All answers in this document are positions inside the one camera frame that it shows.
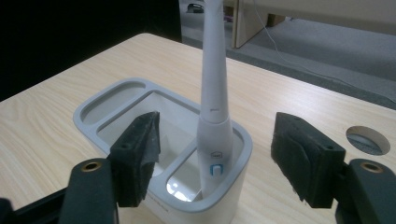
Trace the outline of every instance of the charging base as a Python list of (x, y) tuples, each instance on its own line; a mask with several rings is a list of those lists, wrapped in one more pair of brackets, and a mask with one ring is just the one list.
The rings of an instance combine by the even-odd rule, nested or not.
[(196, 131), (200, 106), (142, 78), (105, 88), (80, 105), (74, 122), (106, 154), (139, 115), (160, 112), (160, 161), (143, 203), (165, 223), (230, 223), (253, 148), (248, 132), (233, 122), (233, 169), (219, 187), (201, 196)]

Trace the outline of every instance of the electric toothbrush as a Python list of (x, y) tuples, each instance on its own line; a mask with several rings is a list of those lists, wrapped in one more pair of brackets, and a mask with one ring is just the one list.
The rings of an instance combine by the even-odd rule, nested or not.
[(233, 158), (222, 1), (205, 0), (201, 113), (197, 130), (201, 192), (204, 198), (230, 172)]

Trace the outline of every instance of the gray floor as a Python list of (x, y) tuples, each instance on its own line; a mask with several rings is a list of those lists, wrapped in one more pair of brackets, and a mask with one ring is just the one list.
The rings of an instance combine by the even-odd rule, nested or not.
[[(201, 48), (204, 15), (186, 13), (188, 3), (180, 1), (183, 42)], [(225, 23), (228, 57), (396, 109), (395, 35), (286, 18), (267, 29), (278, 51), (265, 30), (232, 49), (232, 27)]]

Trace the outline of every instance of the wooden table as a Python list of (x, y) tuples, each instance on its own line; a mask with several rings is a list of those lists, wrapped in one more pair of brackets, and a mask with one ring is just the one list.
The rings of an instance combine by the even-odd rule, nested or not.
[[(200, 102), (202, 52), (154, 35), (138, 35), (0, 103), (0, 196), (14, 208), (66, 187), (71, 169), (105, 155), (75, 127), (76, 108), (108, 85), (143, 77)], [(299, 201), (272, 161), (276, 112), (299, 116), (347, 150), (396, 171), (396, 111), (227, 60), (232, 119), (251, 134), (254, 148), (233, 223), (334, 223), (334, 209)], [(346, 130), (382, 133), (391, 150), (371, 156), (349, 144)], [(123, 223), (161, 223), (144, 205), (121, 209)]]

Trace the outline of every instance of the toothbrush neck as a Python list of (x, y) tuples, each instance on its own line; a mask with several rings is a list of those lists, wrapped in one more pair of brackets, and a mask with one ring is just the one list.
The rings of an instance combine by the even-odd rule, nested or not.
[(205, 1), (201, 118), (222, 123), (229, 117), (222, 0)]

